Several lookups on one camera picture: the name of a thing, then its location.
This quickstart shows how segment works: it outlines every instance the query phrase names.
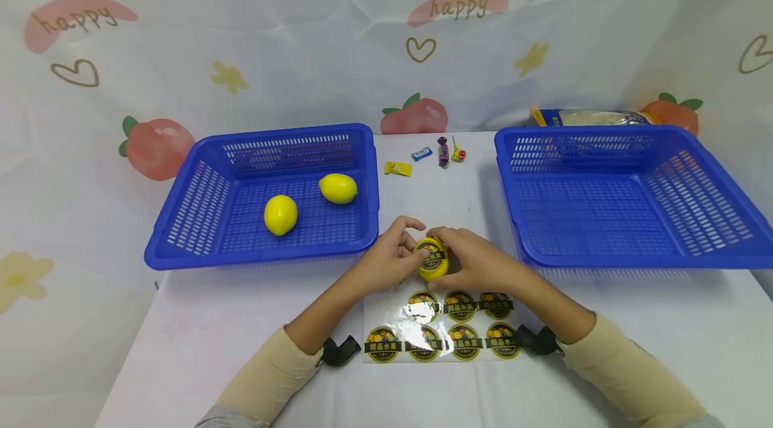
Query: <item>basket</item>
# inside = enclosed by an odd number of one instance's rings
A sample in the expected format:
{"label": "basket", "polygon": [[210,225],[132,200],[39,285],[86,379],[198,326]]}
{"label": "basket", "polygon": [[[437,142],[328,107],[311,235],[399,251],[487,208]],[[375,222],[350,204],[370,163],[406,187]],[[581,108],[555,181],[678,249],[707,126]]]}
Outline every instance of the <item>basket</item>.
{"label": "basket", "polygon": [[668,125],[511,127],[494,139],[521,258],[544,267],[773,267],[773,231]]}
{"label": "basket", "polygon": [[[357,183],[347,205],[325,200],[320,178]],[[275,236],[263,210],[275,195],[298,205],[298,223]],[[196,143],[174,180],[144,252],[156,270],[351,256],[378,235],[373,133],[364,124],[227,134]]]}

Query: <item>candy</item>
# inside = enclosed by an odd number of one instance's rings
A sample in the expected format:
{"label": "candy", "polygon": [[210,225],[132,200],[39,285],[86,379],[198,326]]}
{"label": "candy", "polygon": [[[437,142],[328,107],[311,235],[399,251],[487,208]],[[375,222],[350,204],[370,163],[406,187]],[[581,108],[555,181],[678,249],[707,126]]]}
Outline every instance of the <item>candy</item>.
{"label": "candy", "polygon": [[428,155],[432,154],[432,150],[430,147],[426,146],[421,150],[418,150],[416,153],[411,153],[411,158],[413,158],[414,162],[418,162],[418,160],[427,157]]}
{"label": "candy", "polygon": [[387,162],[384,166],[384,174],[401,174],[403,176],[410,176],[411,170],[413,170],[413,167],[408,163]]}
{"label": "candy", "polygon": [[437,139],[440,148],[437,151],[437,164],[441,168],[448,168],[448,138],[442,136]]}
{"label": "candy", "polygon": [[459,146],[459,143],[456,142],[456,138],[451,137],[451,141],[454,143],[454,153],[451,155],[451,158],[455,162],[463,162],[464,159],[467,158],[467,152]]}

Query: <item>sleeve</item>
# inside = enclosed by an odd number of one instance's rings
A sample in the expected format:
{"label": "sleeve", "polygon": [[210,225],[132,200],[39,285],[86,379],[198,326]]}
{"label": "sleeve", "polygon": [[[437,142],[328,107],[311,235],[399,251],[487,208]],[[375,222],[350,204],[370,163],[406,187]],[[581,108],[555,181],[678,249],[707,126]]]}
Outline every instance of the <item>sleeve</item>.
{"label": "sleeve", "polygon": [[231,407],[215,405],[199,421],[195,428],[264,428],[258,420],[244,416]]}
{"label": "sleeve", "polygon": [[600,315],[583,339],[558,345],[566,367],[594,384],[639,427],[691,427],[687,423],[707,418],[706,409],[684,384]]}
{"label": "sleeve", "polygon": [[296,391],[314,377],[321,357],[322,349],[314,355],[302,352],[281,327],[240,369],[217,404],[268,426]]}

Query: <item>yellow lemon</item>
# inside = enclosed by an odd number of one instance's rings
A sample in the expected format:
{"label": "yellow lemon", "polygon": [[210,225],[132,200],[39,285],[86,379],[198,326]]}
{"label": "yellow lemon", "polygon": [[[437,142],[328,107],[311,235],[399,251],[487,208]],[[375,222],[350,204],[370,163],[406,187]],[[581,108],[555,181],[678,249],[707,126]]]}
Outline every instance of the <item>yellow lemon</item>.
{"label": "yellow lemon", "polygon": [[277,195],[266,203],[263,211],[266,228],[276,236],[292,230],[298,221],[298,207],[288,195]]}
{"label": "yellow lemon", "polygon": [[319,181],[322,196],[332,203],[345,205],[357,196],[357,184],[352,177],[331,173]]}
{"label": "yellow lemon", "polygon": [[424,237],[419,240],[414,251],[418,249],[427,250],[430,252],[430,256],[427,260],[422,262],[419,267],[419,275],[427,282],[432,282],[438,277],[442,277],[448,274],[448,254],[446,252],[446,246],[438,239],[432,237]]}

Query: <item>fruit label sticker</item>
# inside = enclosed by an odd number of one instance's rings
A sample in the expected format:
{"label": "fruit label sticker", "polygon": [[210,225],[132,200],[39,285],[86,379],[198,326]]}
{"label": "fruit label sticker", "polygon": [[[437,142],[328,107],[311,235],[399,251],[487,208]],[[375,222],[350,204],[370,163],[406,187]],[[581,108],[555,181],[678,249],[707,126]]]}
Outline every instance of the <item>fruit label sticker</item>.
{"label": "fruit label sticker", "polygon": [[501,292],[483,292],[481,301],[478,302],[478,309],[485,312],[485,315],[492,319],[505,319],[510,315],[510,311],[515,309],[513,301],[507,294]]}
{"label": "fruit label sticker", "polygon": [[431,323],[441,311],[441,305],[432,292],[421,290],[408,298],[405,314],[418,323]]}
{"label": "fruit label sticker", "polygon": [[414,345],[414,343],[405,342],[405,350],[411,357],[418,362],[433,361],[437,355],[448,348],[446,341],[442,340],[432,327],[421,326],[421,336],[423,342]]}
{"label": "fruit label sticker", "polygon": [[443,312],[454,321],[469,321],[475,315],[478,303],[463,290],[453,290],[446,296]]}
{"label": "fruit label sticker", "polygon": [[485,347],[502,359],[513,359],[521,351],[520,345],[515,342],[515,330],[508,323],[493,323],[485,337]]}
{"label": "fruit label sticker", "polygon": [[395,361],[401,351],[403,351],[403,342],[398,340],[395,332],[386,326],[373,329],[362,349],[362,352],[375,362]]}
{"label": "fruit label sticker", "polygon": [[416,249],[424,249],[430,252],[430,256],[427,257],[427,260],[422,262],[421,266],[424,270],[435,270],[440,266],[444,259],[448,259],[446,252],[440,250],[438,246],[432,242],[422,242]]}
{"label": "fruit label sticker", "polygon": [[454,343],[454,357],[460,361],[473,361],[483,348],[483,340],[465,323],[458,323],[448,331]]}

